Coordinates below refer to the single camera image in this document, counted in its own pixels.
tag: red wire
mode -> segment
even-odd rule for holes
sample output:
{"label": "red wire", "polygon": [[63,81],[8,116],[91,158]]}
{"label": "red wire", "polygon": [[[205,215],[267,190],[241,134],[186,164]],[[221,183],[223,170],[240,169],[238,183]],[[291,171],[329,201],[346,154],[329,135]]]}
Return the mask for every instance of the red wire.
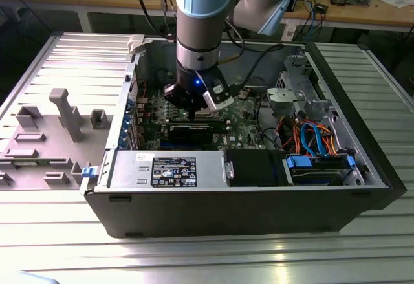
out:
{"label": "red wire", "polygon": [[144,82],[144,94],[142,95],[142,98],[145,98],[146,94],[147,94],[147,82]]}
{"label": "red wire", "polygon": [[290,139],[287,140],[287,142],[284,143],[284,145],[282,146],[282,148],[285,148],[287,146],[287,144],[289,144],[289,142],[293,140],[293,137],[291,137]]}

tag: blue latch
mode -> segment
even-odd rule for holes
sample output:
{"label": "blue latch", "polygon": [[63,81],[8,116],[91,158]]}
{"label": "blue latch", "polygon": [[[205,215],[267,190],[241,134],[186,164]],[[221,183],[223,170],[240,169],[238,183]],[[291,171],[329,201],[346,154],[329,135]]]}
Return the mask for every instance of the blue latch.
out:
{"label": "blue latch", "polygon": [[354,159],[354,157],[352,157],[352,156],[348,156],[348,157],[347,157],[347,160],[348,160],[349,165],[350,165],[352,168],[356,166],[356,163],[355,163],[355,159]]}
{"label": "blue latch", "polygon": [[100,166],[88,166],[82,169],[82,177],[95,178],[99,176]]}

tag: wooden workbench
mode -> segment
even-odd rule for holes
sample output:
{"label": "wooden workbench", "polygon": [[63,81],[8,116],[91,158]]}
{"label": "wooden workbench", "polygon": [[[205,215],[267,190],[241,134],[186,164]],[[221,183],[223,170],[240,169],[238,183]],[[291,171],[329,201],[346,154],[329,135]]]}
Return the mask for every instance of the wooden workbench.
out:
{"label": "wooden workbench", "polygon": [[[138,0],[25,0],[33,8],[72,10],[78,13],[84,31],[92,30],[88,12],[142,14]],[[160,0],[144,0],[151,15],[162,15]],[[414,24],[414,8],[396,8],[379,0],[369,6],[335,6],[329,0],[317,0],[329,6],[325,26],[407,31]],[[21,6],[18,0],[0,0],[2,6]],[[303,3],[287,12],[283,23],[296,27],[309,16]]]}

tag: warning label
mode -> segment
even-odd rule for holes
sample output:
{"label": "warning label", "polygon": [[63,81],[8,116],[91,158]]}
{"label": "warning label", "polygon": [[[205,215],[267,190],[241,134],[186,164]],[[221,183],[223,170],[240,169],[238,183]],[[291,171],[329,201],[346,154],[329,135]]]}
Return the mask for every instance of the warning label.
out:
{"label": "warning label", "polygon": [[195,158],[154,158],[152,187],[197,187]]}

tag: wire bundle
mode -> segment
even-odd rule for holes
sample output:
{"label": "wire bundle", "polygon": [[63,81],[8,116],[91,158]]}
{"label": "wire bundle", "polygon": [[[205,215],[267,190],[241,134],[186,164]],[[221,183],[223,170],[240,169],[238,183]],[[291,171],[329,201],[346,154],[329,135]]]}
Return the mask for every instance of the wire bundle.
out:
{"label": "wire bundle", "polygon": [[[292,40],[295,41],[299,37],[300,37],[300,39],[302,39],[303,36],[306,36],[307,38],[309,38],[309,37],[311,37],[315,34],[317,34],[317,36],[316,36],[316,40],[317,40],[319,38],[320,32],[322,30],[323,22],[325,21],[326,15],[320,13],[321,21],[316,26],[314,26],[314,21],[316,19],[316,13],[314,11],[314,7],[316,5],[316,0],[301,0],[301,1],[303,1],[306,4],[305,8],[306,8],[307,12],[309,13],[309,16],[306,19],[305,24],[303,24],[302,29],[297,30],[298,33],[295,37],[293,37]],[[305,30],[305,27],[307,26],[307,23],[310,20],[312,20],[311,23],[310,23],[310,27],[309,27],[308,30]]]}
{"label": "wire bundle", "polygon": [[[279,133],[284,118],[280,120],[279,125],[276,128],[276,132]],[[315,151],[311,149],[314,141],[318,148],[320,155],[337,155],[337,151],[334,146],[334,135],[331,130],[325,127],[323,124],[317,124],[316,122],[306,119],[295,119],[292,121],[292,137],[290,137],[283,145],[282,149],[289,153],[295,153],[298,155],[308,155],[310,157],[316,157]],[[312,140],[307,143],[306,133],[313,132],[314,136]]]}

